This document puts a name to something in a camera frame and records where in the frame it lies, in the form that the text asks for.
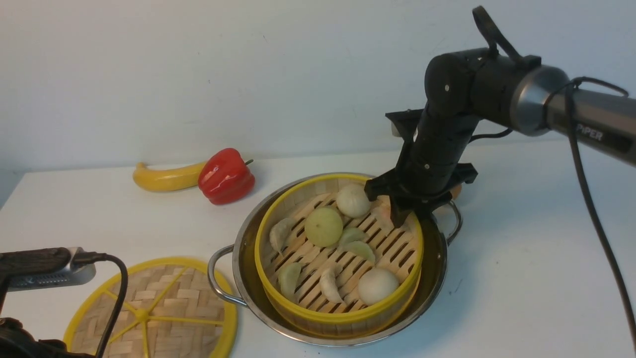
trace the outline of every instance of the yellow steamer rim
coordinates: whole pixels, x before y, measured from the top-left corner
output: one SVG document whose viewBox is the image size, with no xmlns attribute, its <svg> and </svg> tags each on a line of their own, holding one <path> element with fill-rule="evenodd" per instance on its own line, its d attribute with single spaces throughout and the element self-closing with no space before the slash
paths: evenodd
<svg viewBox="0 0 636 358">
<path fill-rule="evenodd" d="M 408 306 L 408 303 L 413 298 L 413 295 L 417 288 L 418 277 L 420 275 L 420 269 L 422 266 L 422 253 L 424 250 L 424 238 L 422 234 L 422 228 L 415 214 L 409 215 L 406 219 L 406 225 L 410 228 L 408 232 L 415 240 L 415 252 L 410 255 L 413 260 L 413 266 L 408 270 L 408 275 L 400 284 L 395 292 L 382 301 L 373 304 L 371 306 L 365 306 L 358 310 L 352 310 L 341 313 L 319 312 L 302 307 L 296 303 L 293 303 L 286 299 L 276 287 L 272 284 L 268 275 L 266 274 L 262 257 L 263 249 L 269 244 L 268 231 L 271 229 L 275 222 L 271 222 L 274 219 L 281 220 L 282 217 L 273 217 L 280 212 L 278 209 L 280 205 L 285 205 L 286 199 L 294 196 L 295 204 L 304 203 L 307 199 L 302 200 L 303 189 L 317 186 L 320 182 L 337 180 L 340 185 L 346 185 L 348 183 L 364 183 L 369 180 L 370 176 L 354 175 L 347 173 L 337 173 L 317 176 L 311 178 L 305 182 L 299 183 L 291 189 L 287 190 L 276 201 L 273 202 L 271 207 L 265 213 L 263 220 L 259 225 L 258 232 L 256 234 L 256 242 L 254 251 L 254 260 L 256 263 L 256 270 L 258 276 L 263 283 L 265 292 L 272 302 L 274 308 L 287 320 L 297 328 L 318 336 L 327 338 L 342 338 L 343 336 L 365 336 L 373 334 L 382 330 L 395 321 L 403 310 Z M 336 193 L 337 190 L 328 190 L 325 185 L 318 185 L 321 189 L 316 189 L 315 196 L 320 194 Z M 384 201 L 386 198 L 379 197 L 378 200 L 382 200 L 382 204 L 388 205 Z M 291 214 L 289 211 L 292 208 L 285 208 L 287 215 Z M 298 225 L 294 230 L 302 230 L 299 227 L 304 227 L 304 224 Z M 285 253 L 290 247 L 284 250 L 284 255 L 292 255 L 291 253 Z"/>
</svg>

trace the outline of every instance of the black cable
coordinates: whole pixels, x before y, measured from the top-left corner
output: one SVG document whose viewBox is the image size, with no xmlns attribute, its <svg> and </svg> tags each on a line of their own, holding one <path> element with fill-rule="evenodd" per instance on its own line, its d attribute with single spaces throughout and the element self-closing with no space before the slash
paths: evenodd
<svg viewBox="0 0 636 358">
<path fill-rule="evenodd" d="M 600 240 L 601 245 L 603 246 L 603 251 L 605 252 L 605 256 L 609 261 L 609 266 L 612 269 L 612 273 L 614 274 L 614 279 L 616 280 L 616 285 L 618 286 L 618 291 L 621 295 L 621 300 L 623 302 L 623 308 L 625 309 L 625 315 L 627 316 L 627 324 L 630 328 L 630 333 L 632 336 L 632 343 L 634 344 L 634 351 L 636 352 L 636 319 L 634 317 L 634 312 L 632 309 L 632 303 L 630 301 L 629 293 L 627 292 L 627 287 L 625 286 L 625 281 L 623 279 L 623 275 L 621 274 L 621 270 L 618 267 L 618 262 L 614 256 L 614 252 L 612 251 L 612 247 L 609 244 L 609 240 L 605 235 L 605 231 L 603 230 L 603 225 L 600 222 L 598 217 L 596 207 L 594 207 L 594 202 L 592 201 L 592 196 L 590 194 L 590 187 L 588 186 L 588 181 L 585 177 L 585 172 L 583 171 L 583 162 L 581 160 L 581 152 L 579 151 L 579 145 L 576 139 L 576 132 L 574 128 L 576 127 L 576 123 L 574 121 L 574 99 L 573 94 L 574 90 L 578 89 L 579 86 L 583 82 L 591 82 L 596 83 L 598 85 L 603 85 L 605 87 L 611 89 L 618 89 L 619 92 L 626 95 L 626 91 L 620 89 L 617 86 L 611 85 L 607 82 L 596 80 L 594 78 L 587 77 L 579 77 L 575 78 L 573 81 L 565 85 L 565 116 L 567 117 L 567 137 L 570 141 L 570 147 L 572 149 L 572 156 L 574 158 L 574 167 L 576 168 L 576 175 L 579 179 L 579 184 L 581 186 L 581 192 L 583 193 L 583 199 L 585 200 L 585 205 L 588 208 L 588 212 L 590 213 L 590 218 L 592 223 L 594 224 L 594 228 L 596 229 L 598 239 Z"/>
<path fill-rule="evenodd" d="M 106 351 L 106 345 L 108 344 L 108 339 L 113 332 L 113 328 L 115 327 L 115 322 L 117 322 L 117 317 L 121 312 L 121 307 L 123 306 L 124 299 L 126 298 L 126 290 L 128 289 L 128 269 L 122 260 L 119 258 L 108 255 L 108 254 L 98 254 L 96 252 L 82 252 L 75 256 L 73 259 L 73 263 L 79 266 L 92 264 L 98 261 L 110 261 L 113 262 L 119 267 L 121 271 L 121 282 L 120 282 L 120 291 L 117 295 L 117 300 L 115 301 L 115 306 L 113 307 L 113 311 L 111 313 L 111 317 L 108 319 L 108 323 L 106 324 L 106 328 L 104 329 L 104 334 L 102 334 L 102 338 L 99 340 L 99 344 L 97 345 L 97 351 L 95 353 L 96 358 L 102 358 L 104 356 L 104 351 Z"/>
<path fill-rule="evenodd" d="M 510 128 L 508 128 L 508 129 L 506 129 L 505 131 L 503 131 L 503 132 L 499 132 L 499 133 L 493 133 L 493 134 L 477 134 L 476 136 L 472 136 L 472 137 L 471 137 L 471 140 L 469 140 L 469 141 L 468 141 L 468 143 L 471 143 L 471 142 L 476 141 L 476 140 L 482 140 L 482 139 L 484 139 L 484 138 L 493 138 L 493 139 L 494 139 L 494 138 L 503 138 L 503 137 L 505 137 L 505 136 L 509 135 L 509 134 L 510 134 L 510 133 L 512 133 L 512 132 L 513 132 L 513 130 L 512 130 L 512 129 L 510 129 Z"/>
</svg>

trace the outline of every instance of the white tabletop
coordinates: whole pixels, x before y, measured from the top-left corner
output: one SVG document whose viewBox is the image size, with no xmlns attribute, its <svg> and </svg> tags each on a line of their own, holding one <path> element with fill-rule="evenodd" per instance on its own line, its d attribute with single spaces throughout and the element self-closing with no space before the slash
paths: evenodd
<svg viewBox="0 0 636 358">
<path fill-rule="evenodd" d="M 636 299 L 636 170 L 592 150 L 583 155 L 598 212 Z M 30 173 L 0 210 L 0 252 L 82 246 L 129 266 L 171 255 L 206 261 L 234 243 L 247 214 L 284 184 L 330 171 L 379 175 L 397 157 L 256 161 L 250 166 L 256 189 L 227 206 L 211 205 L 197 188 L 145 192 L 133 183 L 133 168 Z M 463 161 L 480 172 L 458 200 L 464 228 L 449 249 L 442 293 L 412 326 L 368 347 L 316 348 L 239 308 L 233 357 L 633 357 L 567 143 L 473 145 Z M 78 306 L 117 272 L 106 263 L 97 269 L 84 286 L 11 293 L 2 316 L 21 320 L 36 338 L 61 339 Z M 229 257 L 219 269 L 232 281 Z M 37 305 L 50 309 L 42 313 Z"/>
</svg>

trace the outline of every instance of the yellow banana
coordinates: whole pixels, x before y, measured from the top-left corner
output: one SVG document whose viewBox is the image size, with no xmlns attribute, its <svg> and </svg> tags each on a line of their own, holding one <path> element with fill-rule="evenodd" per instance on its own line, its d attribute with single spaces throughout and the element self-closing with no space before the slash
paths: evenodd
<svg viewBox="0 0 636 358">
<path fill-rule="evenodd" d="M 148 169 L 137 163 L 132 179 L 140 188 L 151 192 L 168 192 L 198 185 L 198 177 L 207 162 L 168 170 Z"/>
</svg>

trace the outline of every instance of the black device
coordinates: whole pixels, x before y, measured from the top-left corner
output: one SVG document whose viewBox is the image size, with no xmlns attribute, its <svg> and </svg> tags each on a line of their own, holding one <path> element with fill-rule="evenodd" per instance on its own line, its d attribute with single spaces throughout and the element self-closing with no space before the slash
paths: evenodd
<svg viewBox="0 0 636 358">
<path fill-rule="evenodd" d="M 95 358 L 101 357 L 128 288 L 126 266 L 118 258 L 81 247 L 45 248 L 0 254 L 0 312 L 7 292 L 82 285 L 95 276 L 95 262 L 112 261 L 121 271 L 120 292 L 96 355 L 70 353 L 60 340 L 36 341 L 13 318 L 0 318 L 0 358 Z"/>
<path fill-rule="evenodd" d="M 450 189 L 462 183 L 472 183 L 477 171 L 472 164 L 459 163 L 468 143 L 480 138 L 499 138 L 513 130 L 527 136 L 540 136 L 550 130 L 566 134 L 581 189 L 595 224 L 601 244 L 614 271 L 623 299 L 632 339 L 636 344 L 636 323 L 626 293 L 625 283 L 609 248 L 607 238 L 593 207 L 578 154 L 577 141 L 601 152 L 636 164 L 636 100 L 627 98 L 620 88 L 592 78 L 570 78 L 561 69 L 545 66 L 538 56 L 522 57 L 501 34 L 483 7 L 473 10 L 477 28 L 488 43 L 476 48 L 433 58 L 424 76 L 427 97 L 425 108 L 387 113 L 399 135 L 404 139 L 394 169 L 367 181 L 365 192 L 371 200 L 379 195 L 391 199 L 391 220 L 401 226 L 409 213 L 430 215 L 447 204 Z M 506 55 L 497 49 L 499 45 Z M 583 82 L 593 82 L 620 92 L 623 97 L 589 90 L 579 90 Z M 499 134 L 473 136 L 481 120 L 490 120 L 507 127 Z M 31 285 L 33 277 L 68 272 L 65 268 L 113 261 L 122 271 L 121 290 L 110 330 L 104 333 L 98 352 L 100 357 L 121 308 L 127 288 L 126 267 L 117 258 L 105 254 L 78 253 L 75 258 L 67 249 L 46 249 L 37 252 L 9 253 L 12 264 L 3 266 L 0 254 L 0 310 L 4 295 L 14 282 L 22 289 L 47 287 Z M 0 319 L 0 357 L 72 358 L 94 357 L 66 352 L 63 342 L 35 341 L 15 319 Z"/>
<path fill-rule="evenodd" d="M 475 139 L 479 121 L 509 128 L 502 135 L 512 130 L 527 136 L 550 130 L 567 135 L 565 86 L 570 78 L 543 65 L 538 56 L 522 57 L 483 7 L 475 8 L 473 17 L 488 47 L 436 56 L 424 76 L 425 108 L 386 114 L 404 139 L 402 150 L 395 168 L 369 180 L 364 189 L 371 200 L 390 197 L 396 227 L 412 211 L 430 213 L 448 203 L 450 189 L 473 183 L 477 170 L 459 159 Z M 572 99 L 577 140 L 636 164 L 636 100 L 589 90 L 575 91 Z"/>
</svg>

